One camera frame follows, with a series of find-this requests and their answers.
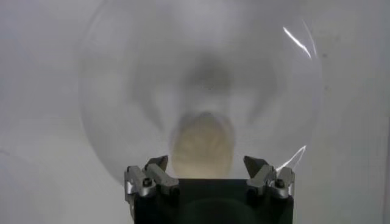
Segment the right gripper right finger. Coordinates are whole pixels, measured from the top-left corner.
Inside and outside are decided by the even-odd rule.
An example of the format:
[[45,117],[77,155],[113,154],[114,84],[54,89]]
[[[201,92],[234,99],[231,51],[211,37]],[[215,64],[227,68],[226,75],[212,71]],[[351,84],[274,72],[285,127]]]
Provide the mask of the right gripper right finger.
[[251,156],[244,156],[243,161],[250,176],[246,185],[257,196],[270,194],[281,200],[294,196],[295,173],[292,168],[277,170],[264,159]]

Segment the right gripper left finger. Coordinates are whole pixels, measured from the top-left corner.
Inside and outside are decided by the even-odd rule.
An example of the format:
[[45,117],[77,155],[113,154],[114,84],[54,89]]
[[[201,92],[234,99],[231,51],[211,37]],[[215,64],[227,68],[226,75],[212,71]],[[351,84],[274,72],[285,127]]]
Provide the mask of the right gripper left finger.
[[136,196],[153,197],[158,189],[163,195],[178,197],[179,180],[165,172],[168,161],[168,155],[165,155],[151,158],[142,169],[138,166],[128,166],[124,171],[125,201],[133,202]]

